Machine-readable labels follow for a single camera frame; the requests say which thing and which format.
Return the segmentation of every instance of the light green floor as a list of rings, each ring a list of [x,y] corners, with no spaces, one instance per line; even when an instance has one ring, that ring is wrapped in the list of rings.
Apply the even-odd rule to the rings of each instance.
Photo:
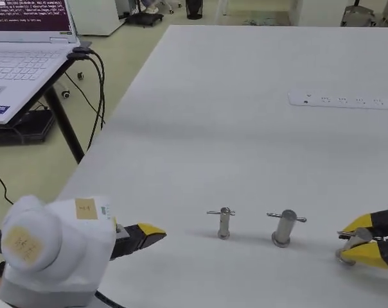
[[[258,12],[261,14],[284,12],[290,6],[289,0],[230,1],[229,16],[221,17],[220,24],[242,25],[246,20],[255,18]],[[217,0],[204,2],[204,18],[199,21],[187,20],[185,8],[176,9],[174,15],[168,14],[168,11],[163,9],[164,21],[154,28],[123,26],[108,38],[85,38],[93,42],[93,49],[101,54],[105,62],[107,118],[170,24],[214,23]],[[378,1],[365,2],[374,4]],[[78,82],[80,87],[96,105],[98,88],[93,66],[87,62],[78,62],[69,70],[69,74],[75,76],[78,71],[85,74],[85,80]],[[70,86],[70,89],[72,95],[64,101],[64,108],[80,142],[86,147],[94,113],[80,93],[73,86]],[[44,144],[0,148],[0,174],[8,187],[8,196],[11,200],[17,200],[27,194],[34,194],[44,201],[53,200],[75,167],[74,158],[57,126],[52,129]],[[0,185],[0,224],[8,208],[9,204],[3,199],[3,188]]]

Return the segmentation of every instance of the white cabinet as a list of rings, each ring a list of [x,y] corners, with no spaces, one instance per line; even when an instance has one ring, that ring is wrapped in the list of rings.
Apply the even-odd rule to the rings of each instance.
[[[123,24],[118,16],[130,10],[128,0],[68,0],[68,3],[81,35],[110,35]]]

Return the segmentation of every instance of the cable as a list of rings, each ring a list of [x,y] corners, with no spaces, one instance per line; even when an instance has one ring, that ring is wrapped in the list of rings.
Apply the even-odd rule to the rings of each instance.
[[[0,183],[1,183],[1,185],[3,186],[3,189],[4,189],[4,199],[5,199],[9,204],[13,205],[14,203],[11,202],[11,200],[8,199],[8,197],[7,197],[7,186],[6,186],[6,184],[4,184],[3,180],[1,179],[1,177],[0,177]]]
[[[67,55],[67,59],[69,60],[89,60],[93,63],[94,67],[96,68],[97,70],[97,74],[98,74],[98,81],[100,83],[100,100],[98,102],[98,108],[97,108],[97,114],[96,114],[96,119],[94,121],[94,125],[93,125],[93,130],[91,132],[91,136],[90,136],[90,140],[89,140],[89,144],[87,146],[87,150],[89,150],[89,148],[91,147],[91,143],[93,143],[93,139],[94,139],[94,134],[96,133],[96,128],[97,128],[97,124],[98,124],[98,118],[99,118],[99,115],[100,115],[100,112],[101,112],[101,108],[102,106],[104,105],[104,87],[103,87],[103,78],[101,77],[101,72],[100,72],[100,68],[98,67],[96,61],[92,58],[90,58],[87,53],[82,53],[81,50],[83,50],[84,48],[80,48],[80,47],[76,47],[73,49],[73,53],[69,53]]]
[[[105,305],[107,305],[111,308],[125,308],[124,306],[117,304],[115,301],[113,301],[110,298],[106,297],[105,295],[101,294],[101,292],[99,292],[99,291],[96,291],[96,294],[94,294],[94,295],[96,298],[101,300]]]
[[[93,126],[93,130],[91,132],[91,136],[90,136],[90,140],[89,140],[89,145],[87,146],[87,150],[91,147],[91,143],[93,143],[94,134],[96,133],[97,123],[98,123],[98,115],[100,114],[101,108],[104,105],[103,104],[103,79],[101,77],[100,68],[98,67],[98,65],[94,61],[94,59],[89,57],[88,60],[90,60],[93,63],[93,65],[95,66],[95,68],[97,70],[98,80],[100,81],[100,102],[98,103],[97,116],[96,116],[96,120],[94,121],[94,126]]]
[[[71,83],[77,88],[77,90],[79,90],[80,93],[83,94],[83,97],[84,97],[84,99],[86,100],[87,104],[89,104],[89,106],[91,107],[91,109],[93,109],[94,112],[97,114],[97,110],[96,110],[96,109],[94,108],[94,106],[90,103],[90,101],[89,101],[89,99],[87,98],[87,96],[85,96],[84,91],[83,91],[83,90],[82,90],[82,89],[74,82],[74,80],[70,77],[70,75],[68,75],[67,73],[64,73],[64,74],[67,76],[67,78],[69,79],[69,81],[71,81]],[[102,117],[101,115],[99,115],[99,117],[101,118],[102,123],[105,124],[105,121],[104,121],[103,117]]]
[[[41,106],[44,108],[44,109],[48,109],[48,107],[46,105],[44,105],[43,103],[41,103],[40,101],[37,102],[39,105],[37,107],[34,108],[34,110],[37,110],[39,109]]]
[[[104,85],[105,85],[105,68],[104,68],[104,63],[103,63],[103,59],[101,59],[100,55],[98,53],[96,53],[94,50],[90,49],[91,50],[91,54],[96,56],[98,61],[100,62],[100,65],[101,65],[101,73],[103,75],[103,110],[101,112],[101,116],[103,117],[104,119],[104,116],[105,116],[105,93],[104,93]],[[103,129],[103,121],[101,121],[101,126],[100,126],[100,129]]]
[[[79,55],[94,55],[98,59],[100,65],[101,65],[101,73],[103,75],[103,83],[102,83],[102,91],[103,91],[103,105],[102,105],[102,113],[101,116],[104,120],[105,117],[105,93],[104,93],[104,85],[105,85],[105,68],[104,68],[104,62],[103,59],[100,57],[100,55],[88,47],[75,47],[73,48],[73,53],[79,54]],[[101,122],[100,129],[103,129],[103,124],[105,124],[103,121]]]

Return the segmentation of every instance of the white laptop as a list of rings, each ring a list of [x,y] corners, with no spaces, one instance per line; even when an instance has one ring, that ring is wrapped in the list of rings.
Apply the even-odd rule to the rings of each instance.
[[[0,1],[0,124],[6,124],[79,46],[67,0]]]

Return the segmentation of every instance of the metal pin head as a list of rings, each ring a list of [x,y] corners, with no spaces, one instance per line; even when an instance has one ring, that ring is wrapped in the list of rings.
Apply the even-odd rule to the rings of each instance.
[[[229,207],[222,207],[220,212],[209,210],[207,214],[219,214],[220,215],[220,228],[218,229],[217,236],[221,239],[228,239],[230,237],[229,221],[230,216],[235,216],[235,211],[230,210]]]
[[[349,250],[351,248],[354,248],[356,246],[359,246],[361,244],[369,243],[373,240],[373,235],[372,233],[367,229],[367,228],[357,228],[354,232],[338,232],[340,235],[346,235],[350,236],[349,240],[344,244],[344,247],[341,249],[338,249],[335,252],[335,256],[337,257],[338,261],[341,263],[348,265],[348,266],[353,266],[356,262],[353,260],[348,260],[342,257],[341,253],[345,250]]]
[[[272,242],[280,248],[286,248],[290,244],[290,234],[296,221],[305,223],[306,218],[299,218],[293,210],[284,210],[283,213],[267,213],[269,217],[279,218],[277,230],[272,233]]]

